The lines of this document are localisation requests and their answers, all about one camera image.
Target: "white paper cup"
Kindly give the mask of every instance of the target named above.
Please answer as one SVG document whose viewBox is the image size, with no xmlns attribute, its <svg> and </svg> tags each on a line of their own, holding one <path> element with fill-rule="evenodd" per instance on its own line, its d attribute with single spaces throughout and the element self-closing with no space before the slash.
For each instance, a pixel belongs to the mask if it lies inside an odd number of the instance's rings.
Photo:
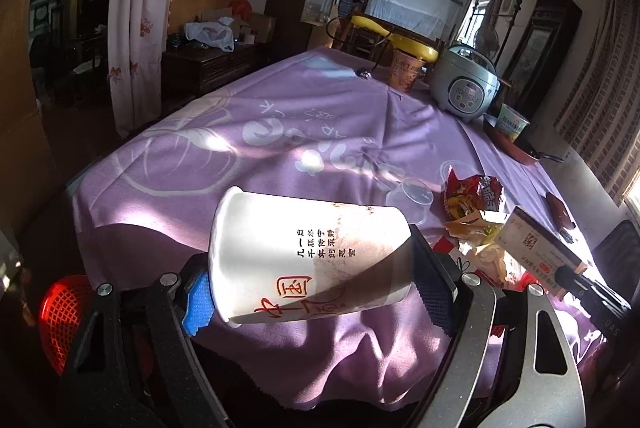
<svg viewBox="0 0 640 428">
<path fill-rule="evenodd" d="M 402 213 L 229 188 L 213 221 L 211 293 L 229 324 L 306 320 L 402 300 L 413 277 Z"/>
<path fill-rule="evenodd" d="M 503 103 L 495 127 L 509 141 L 514 142 L 528 124 L 529 121 L 524 116 L 521 116 L 510 106 Z"/>
</svg>

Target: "clear plastic cup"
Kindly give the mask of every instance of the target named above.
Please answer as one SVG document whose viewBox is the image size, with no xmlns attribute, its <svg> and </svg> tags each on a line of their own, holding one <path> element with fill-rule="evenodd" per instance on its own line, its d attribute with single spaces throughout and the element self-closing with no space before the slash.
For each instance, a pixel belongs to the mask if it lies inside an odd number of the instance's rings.
<svg viewBox="0 0 640 428">
<path fill-rule="evenodd" d="M 402 212 L 409 224 L 420 226 L 427 220 L 433 193 L 418 179 L 405 179 L 386 194 L 386 205 Z"/>
</svg>

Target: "rice cooker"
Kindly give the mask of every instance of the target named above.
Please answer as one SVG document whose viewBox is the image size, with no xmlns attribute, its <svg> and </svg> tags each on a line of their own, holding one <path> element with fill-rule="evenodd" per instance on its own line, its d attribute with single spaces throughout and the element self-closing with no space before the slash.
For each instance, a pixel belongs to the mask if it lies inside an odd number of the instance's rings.
<svg viewBox="0 0 640 428">
<path fill-rule="evenodd" d="M 433 97 L 441 110 L 463 121 L 482 116 L 500 87 L 489 59 L 468 45 L 453 45 L 442 53 L 428 75 Z"/>
</svg>

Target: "cardboard box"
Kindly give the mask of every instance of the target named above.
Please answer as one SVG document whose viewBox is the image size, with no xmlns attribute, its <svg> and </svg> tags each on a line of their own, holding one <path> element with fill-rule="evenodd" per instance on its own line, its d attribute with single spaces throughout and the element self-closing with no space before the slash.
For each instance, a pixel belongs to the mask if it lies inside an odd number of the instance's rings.
<svg viewBox="0 0 640 428">
<path fill-rule="evenodd" d="M 273 30 L 276 27 L 276 19 L 260 13 L 253 13 L 249 19 L 249 26 L 256 33 L 256 43 L 268 43 L 273 38 Z"/>
<path fill-rule="evenodd" d="M 556 269 L 567 265 L 580 274 L 587 265 L 551 231 L 516 207 L 495 238 L 547 291 L 562 299 L 565 290 L 556 283 Z"/>
</svg>

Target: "blue gripper pad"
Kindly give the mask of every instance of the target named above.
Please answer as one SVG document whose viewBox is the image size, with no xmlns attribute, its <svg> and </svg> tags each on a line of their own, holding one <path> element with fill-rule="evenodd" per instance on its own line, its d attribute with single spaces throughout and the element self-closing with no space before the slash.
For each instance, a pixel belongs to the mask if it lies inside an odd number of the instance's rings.
<svg viewBox="0 0 640 428">
<path fill-rule="evenodd" d="M 187 297 L 187 313 L 182 320 L 184 331 L 190 336 L 195 336 L 199 328 L 209 325 L 215 311 L 209 286 L 209 271 L 204 270 Z"/>
<path fill-rule="evenodd" d="M 456 315 L 451 278 L 456 275 L 447 273 L 420 231 L 415 226 L 411 226 L 411 230 L 415 286 L 433 324 L 439 326 L 447 336 L 453 336 L 456 331 Z"/>
</svg>

